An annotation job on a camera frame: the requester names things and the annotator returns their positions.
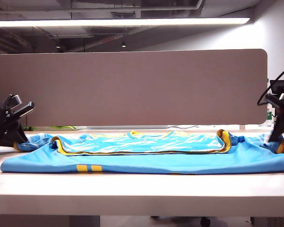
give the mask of folded shirt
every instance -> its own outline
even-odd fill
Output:
[[[158,174],[230,174],[284,171],[284,140],[267,143],[266,135],[234,136],[171,131],[142,134],[135,131],[107,136],[66,138],[38,134],[22,151],[1,165],[3,172],[123,172]]]

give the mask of yellow stripe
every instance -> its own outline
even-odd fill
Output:
[[[225,148],[221,149],[220,151],[214,150],[212,153],[226,153],[231,148],[231,139],[229,137],[229,133],[227,131],[224,131],[223,129],[220,129],[217,131],[217,136],[222,139],[225,144]]]
[[[231,139],[229,138],[229,134],[227,131],[223,131],[222,132],[222,140],[225,142],[226,144],[226,148],[223,152],[227,152],[230,150],[231,148]]]
[[[181,136],[181,137],[185,137],[185,136],[190,135],[190,134],[188,134],[187,132],[184,132],[184,131],[176,131],[175,134],[177,136]]]
[[[92,165],[91,166],[91,170],[93,172],[102,172],[102,166],[94,166],[94,165]]]
[[[167,137],[168,135],[170,135],[173,131],[169,131],[169,132],[166,132],[164,134],[162,134],[161,136],[161,139],[164,138],[164,137]],[[137,131],[131,131],[130,132],[130,135],[136,139],[138,139],[136,137],[136,135],[145,135],[145,136],[151,136],[152,134],[147,134],[147,133],[143,133],[143,132],[137,132]]]
[[[278,150],[275,152],[276,154],[281,154],[284,151],[284,140],[282,140]]]
[[[56,137],[56,136],[55,136],[55,137],[53,137],[52,141],[53,141],[53,142],[54,142],[54,141],[56,141],[56,142],[57,142],[58,152],[59,152],[59,153],[64,154],[64,155],[68,155],[68,153],[67,153],[67,152],[65,152],[65,151],[63,150],[63,147],[62,147],[61,141],[59,140],[59,138],[58,138],[58,137]]]
[[[18,143],[16,141],[14,141],[14,149],[21,152],[21,150],[18,148]]]
[[[88,172],[87,165],[77,165],[77,171],[78,172]]]

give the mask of gray partition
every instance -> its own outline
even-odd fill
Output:
[[[0,55],[0,100],[31,126],[251,124],[266,119],[261,49]]]

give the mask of ceiling light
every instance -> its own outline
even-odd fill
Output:
[[[0,27],[32,26],[159,26],[159,25],[233,25],[249,18],[173,18],[173,19],[86,19],[86,20],[14,20],[0,21]]]

